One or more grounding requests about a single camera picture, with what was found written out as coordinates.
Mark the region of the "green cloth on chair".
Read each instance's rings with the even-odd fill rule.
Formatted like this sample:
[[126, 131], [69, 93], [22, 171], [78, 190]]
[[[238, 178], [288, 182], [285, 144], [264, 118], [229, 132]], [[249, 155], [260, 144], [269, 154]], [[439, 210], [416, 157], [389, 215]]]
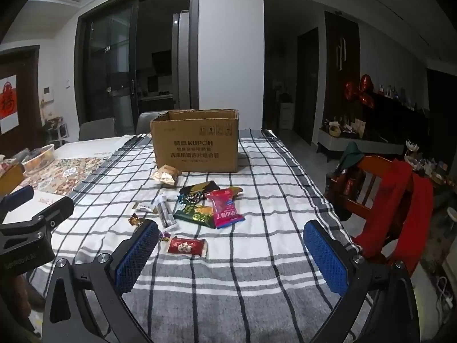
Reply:
[[356, 142], [349, 142], [340, 158], [335, 174], [340, 175], [344, 170], [356, 166], [364, 157]]

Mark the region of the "white low tv cabinet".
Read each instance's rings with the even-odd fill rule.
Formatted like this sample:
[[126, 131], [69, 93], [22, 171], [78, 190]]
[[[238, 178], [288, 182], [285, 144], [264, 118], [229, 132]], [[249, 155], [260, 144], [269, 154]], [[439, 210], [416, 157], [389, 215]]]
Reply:
[[339, 159], [350, 142], [355, 142], [359, 150], [366, 155], [397, 156], [404, 151], [401, 144], [334, 137], [321, 129], [314, 131], [312, 141], [317, 145], [317, 153], [323, 153], [328, 162]]

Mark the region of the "brown tissue box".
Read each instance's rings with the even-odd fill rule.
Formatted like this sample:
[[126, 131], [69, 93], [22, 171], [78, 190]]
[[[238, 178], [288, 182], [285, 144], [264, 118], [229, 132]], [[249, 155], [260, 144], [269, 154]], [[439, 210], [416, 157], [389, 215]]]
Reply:
[[21, 182], [25, 179], [23, 175], [22, 165], [16, 163], [12, 165], [7, 171], [4, 171], [0, 178], [0, 194], [5, 196], [12, 193]]

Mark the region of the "red balloons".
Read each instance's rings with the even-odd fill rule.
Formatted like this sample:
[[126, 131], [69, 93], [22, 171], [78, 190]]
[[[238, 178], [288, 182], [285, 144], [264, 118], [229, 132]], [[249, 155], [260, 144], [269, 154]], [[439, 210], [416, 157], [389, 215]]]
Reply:
[[344, 84], [344, 96], [348, 101], [357, 99], [362, 105], [373, 108], [373, 89], [371, 77], [368, 74], [364, 74], [361, 76], [359, 84], [356, 84], [353, 81], [348, 81]]

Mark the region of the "brown cardboard box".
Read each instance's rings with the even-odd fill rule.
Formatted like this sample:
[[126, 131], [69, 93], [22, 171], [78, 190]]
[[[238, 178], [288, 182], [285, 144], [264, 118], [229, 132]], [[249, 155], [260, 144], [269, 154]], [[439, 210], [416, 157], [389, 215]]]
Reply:
[[150, 122], [156, 163], [181, 172], [238, 170], [238, 111], [171, 110]]

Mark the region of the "red wooden chair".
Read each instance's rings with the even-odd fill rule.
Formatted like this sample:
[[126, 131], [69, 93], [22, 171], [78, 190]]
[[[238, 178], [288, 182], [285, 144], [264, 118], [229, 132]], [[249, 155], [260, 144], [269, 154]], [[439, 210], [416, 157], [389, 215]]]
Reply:
[[338, 168], [325, 192], [341, 221], [355, 214], [365, 220], [352, 240], [362, 256], [392, 265], [401, 261], [414, 273], [425, 249], [432, 212], [433, 185], [410, 164], [380, 156], [364, 156]]

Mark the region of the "red fu door poster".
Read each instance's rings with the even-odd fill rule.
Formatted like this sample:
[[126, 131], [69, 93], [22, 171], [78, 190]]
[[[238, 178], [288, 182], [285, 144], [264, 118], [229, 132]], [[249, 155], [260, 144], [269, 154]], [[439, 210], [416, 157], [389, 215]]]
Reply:
[[2, 78], [0, 85], [0, 123], [4, 135], [19, 126], [16, 76]]

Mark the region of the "white gold candy packet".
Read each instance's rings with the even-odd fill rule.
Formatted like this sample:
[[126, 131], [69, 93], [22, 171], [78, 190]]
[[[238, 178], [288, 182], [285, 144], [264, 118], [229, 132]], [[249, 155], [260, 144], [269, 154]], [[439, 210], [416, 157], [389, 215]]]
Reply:
[[157, 209], [150, 204], [141, 204], [139, 202], [134, 203], [133, 210], [135, 212], [144, 212], [150, 214], [157, 214]]

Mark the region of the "pink hawthorn snack bag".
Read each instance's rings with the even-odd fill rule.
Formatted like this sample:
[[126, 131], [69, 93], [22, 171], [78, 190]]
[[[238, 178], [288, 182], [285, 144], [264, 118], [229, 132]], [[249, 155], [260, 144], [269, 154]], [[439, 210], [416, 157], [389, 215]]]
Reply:
[[226, 228], [245, 218], [236, 210], [234, 198], [229, 188], [213, 190], [205, 194], [212, 203], [214, 223], [217, 229]]

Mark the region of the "white shelf rack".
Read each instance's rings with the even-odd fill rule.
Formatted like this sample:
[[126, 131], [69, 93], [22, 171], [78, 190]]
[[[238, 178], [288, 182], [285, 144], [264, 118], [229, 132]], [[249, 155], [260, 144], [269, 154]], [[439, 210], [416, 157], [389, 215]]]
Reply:
[[47, 133], [47, 142], [50, 143], [62, 141], [69, 137], [68, 127], [62, 116], [47, 119], [44, 130]]

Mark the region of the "red snack packet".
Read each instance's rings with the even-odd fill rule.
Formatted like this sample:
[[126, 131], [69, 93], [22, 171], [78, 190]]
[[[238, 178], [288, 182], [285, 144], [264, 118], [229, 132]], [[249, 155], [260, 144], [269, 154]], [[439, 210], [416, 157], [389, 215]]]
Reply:
[[208, 243], [205, 239], [181, 238], [175, 236], [169, 240], [167, 253], [184, 256], [206, 257]]

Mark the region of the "blue foil candy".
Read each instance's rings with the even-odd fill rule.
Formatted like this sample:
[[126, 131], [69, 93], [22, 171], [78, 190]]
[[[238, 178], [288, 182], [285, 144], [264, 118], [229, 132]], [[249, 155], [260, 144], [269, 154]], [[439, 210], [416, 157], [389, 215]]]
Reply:
[[189, 194], [179, 194], [178, 201], [182, 204], [198, 204], [205, 198], [205, 194], [202, 192], [193, 192]]

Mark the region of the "floral patterned placemat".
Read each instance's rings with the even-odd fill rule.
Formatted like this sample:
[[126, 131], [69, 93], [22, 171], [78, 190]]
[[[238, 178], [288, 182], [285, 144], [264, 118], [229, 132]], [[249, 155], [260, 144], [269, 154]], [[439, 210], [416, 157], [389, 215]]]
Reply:
[[26, 175], [19, 187], [30, 185], [36, 191], [65, 196], [104, 161], [96, 157], [56, 159], [43, 169]]

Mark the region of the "black gold snack packet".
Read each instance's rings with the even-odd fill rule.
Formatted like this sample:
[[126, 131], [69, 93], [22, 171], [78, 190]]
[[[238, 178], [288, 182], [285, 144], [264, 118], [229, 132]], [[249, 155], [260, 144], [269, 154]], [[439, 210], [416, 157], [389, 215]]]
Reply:
[[219, 190], [219, 185], [213, 180], [202, 182], [199, 184], [194, 184], [191, 186], [186, 186], [180, 189], [180, 194], [184, 196], [189, 196], [193, 194], [205, 194], [213, 190]]

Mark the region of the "tan fortune biscuit packet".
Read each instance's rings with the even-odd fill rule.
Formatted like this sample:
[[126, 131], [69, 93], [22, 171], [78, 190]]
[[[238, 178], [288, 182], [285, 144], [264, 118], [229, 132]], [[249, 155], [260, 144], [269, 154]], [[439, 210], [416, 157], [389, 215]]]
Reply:
[[151, 178], [156, 182], [174, 187], [177, 184], [181, 172], [170, 165], [163, 165], [152, 172]]

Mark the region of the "yellow orange jelly snack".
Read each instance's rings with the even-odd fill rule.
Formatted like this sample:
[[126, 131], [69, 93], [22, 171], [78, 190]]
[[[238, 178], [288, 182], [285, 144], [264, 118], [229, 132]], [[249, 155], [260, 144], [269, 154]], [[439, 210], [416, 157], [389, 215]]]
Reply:
[[243, 189], [239, 187], [229, 187], [229, 190], [232, 192], [233, 197], [243, 192]]

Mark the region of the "checkered white tablecloth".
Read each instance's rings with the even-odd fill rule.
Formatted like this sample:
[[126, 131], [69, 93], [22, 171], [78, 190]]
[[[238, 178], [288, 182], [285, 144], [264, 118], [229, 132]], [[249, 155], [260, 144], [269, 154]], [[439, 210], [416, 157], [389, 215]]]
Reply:
[[78, 264], [112, 252], [133, 233], [134, 204], [164, 195], [177, 208], [179, 188], [207, 180], [239, 187], [243, 220], [221, 229], [180, 222], [175, 235], [206, 240], [206, 256], [157, 245], [125, 302], [155, 342], [309, 342], [338, 296], [304, 247], [304, 226], [316, 220], [346, 249], [355, 244], [286, 146], [243, 130], [235, 173], [183, 173], [173, 188], [151, 178], [155, 166], [152, 140], [141, 135], [85, 178], [71, 193], [74, 214], [53, 232], [56, 256]]

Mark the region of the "green cracker snack packet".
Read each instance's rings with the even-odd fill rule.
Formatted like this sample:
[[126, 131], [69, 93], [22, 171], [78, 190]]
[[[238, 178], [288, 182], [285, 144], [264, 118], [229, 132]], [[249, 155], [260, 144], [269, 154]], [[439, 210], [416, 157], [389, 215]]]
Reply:
[[182, 220], [207, 228], [215, 228], [214, 213], [211, 206], [180, 203], [173, 213], [175, 220]]

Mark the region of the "grey dining chair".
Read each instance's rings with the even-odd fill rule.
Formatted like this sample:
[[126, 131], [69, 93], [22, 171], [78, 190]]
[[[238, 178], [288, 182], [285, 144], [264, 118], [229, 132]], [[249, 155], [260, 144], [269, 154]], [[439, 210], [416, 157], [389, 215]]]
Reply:
[[78, 140], [89, 141], [116, 137], [115, 119], [106, 118], [85, 122], [80, 126]]
[[141, 113], [137, 121], [136, 134], [150, 134], [150, 123], [166, 113], [167, 111], [148, 111]]

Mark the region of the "dark glass sliding door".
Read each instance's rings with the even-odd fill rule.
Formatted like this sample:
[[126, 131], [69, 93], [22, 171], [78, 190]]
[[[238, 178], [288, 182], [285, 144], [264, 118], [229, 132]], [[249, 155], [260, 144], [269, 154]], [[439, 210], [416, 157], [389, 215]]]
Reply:
[[200, 0], [109, 0], [77, 20], [79, 125], [110, 120], [136, 132], [143, 113], [199, 108]]

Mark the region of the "red gold small candy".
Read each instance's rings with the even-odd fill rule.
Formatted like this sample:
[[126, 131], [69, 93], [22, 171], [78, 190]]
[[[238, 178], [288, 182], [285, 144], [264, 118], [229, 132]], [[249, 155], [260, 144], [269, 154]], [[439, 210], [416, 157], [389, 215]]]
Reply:
[[129, 223], [132, 226], [139, 227], [144, 222], [143, 218], [140, 218], [136, 213], [133, 213], [129, 219]]

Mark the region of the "plastic food container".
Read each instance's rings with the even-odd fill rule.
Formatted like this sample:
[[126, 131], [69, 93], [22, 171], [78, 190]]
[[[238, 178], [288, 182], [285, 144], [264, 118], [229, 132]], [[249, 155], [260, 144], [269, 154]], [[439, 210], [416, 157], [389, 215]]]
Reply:
[[22, 165], [26, 174], [33, 174], [48, 166], [54, 160], [54, 145], [49, 144], [41, 148], [34, 149], [23, 159]]

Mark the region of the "clear dark stick packet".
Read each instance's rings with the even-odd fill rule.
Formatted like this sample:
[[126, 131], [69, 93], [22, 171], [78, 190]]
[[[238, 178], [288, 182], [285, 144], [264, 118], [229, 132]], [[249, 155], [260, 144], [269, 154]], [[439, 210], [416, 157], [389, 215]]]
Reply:
[[164, 195], [160, 195], [156, 198], [155, 209], [164, 229], [168, 230], [177, 226], [173, 213], [169, 209], [167, 198]]

